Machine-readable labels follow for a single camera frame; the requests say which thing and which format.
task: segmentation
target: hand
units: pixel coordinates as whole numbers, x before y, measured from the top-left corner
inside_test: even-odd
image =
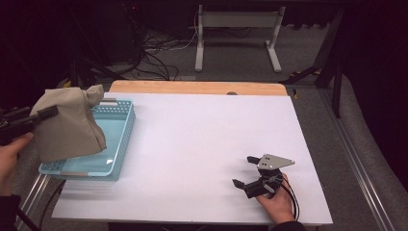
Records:
[[[288,180],[288,177],[285,173],[282,173],[282,175],[285,179]],[[283,185],[286,188],[289,188],[289,185],[285,180],[283,181]],[[279,188],[278,192],[276,192],[276,195],[272,199],[268,199],[264,195],[258,195],[256,199],[264,207],[269,217],[275,224],[294,221],[292,200],[284,189]]]
[[[18,152],[27,146],[32,138],[33,133],[27,133],[6,146],[0,146],[0,196],[12,195]]]

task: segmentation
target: gray fabric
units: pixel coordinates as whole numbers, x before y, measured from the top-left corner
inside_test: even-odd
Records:
[[[91,110],[100,103],[103,95],[101,85],[88,90],[45,91],[31,114],[55,105],[59,112],[40,123],[34,131],[39,158],[43,163],[91,155],[106,148],[105,136]]]

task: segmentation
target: blue tray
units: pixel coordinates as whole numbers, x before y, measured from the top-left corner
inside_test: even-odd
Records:
[[[132,101],[104,99],[92,111],[105,134],[107,149],[93,155],[41,164],[40,173],[66,180],[117,181],[136,117]]]

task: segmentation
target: white table surface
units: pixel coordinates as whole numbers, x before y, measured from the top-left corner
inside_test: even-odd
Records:
[[[289,96],[105,93],[130,98],[136,120],[117,182],[67,181],[53,218],[271,223],[232,179],[258,179],[247,156],[295,160],[283,167],[304,224],[332,223]]]

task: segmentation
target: metal stand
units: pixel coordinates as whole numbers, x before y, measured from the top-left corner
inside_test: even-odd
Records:
[[[266,40],[266,46],[270,61],[275,72],[281,72],[282,68],[275,52],[275,43],[279,34],[280,25],[283,20],[285,7],[281,7],[279,12],[205,12],[203,6],[198,8],[198,43],[197,54],[195,56],[195,71],[203,69],[204,56],[204,27],[257,27],[272,28],[273,35],[271,40]]]

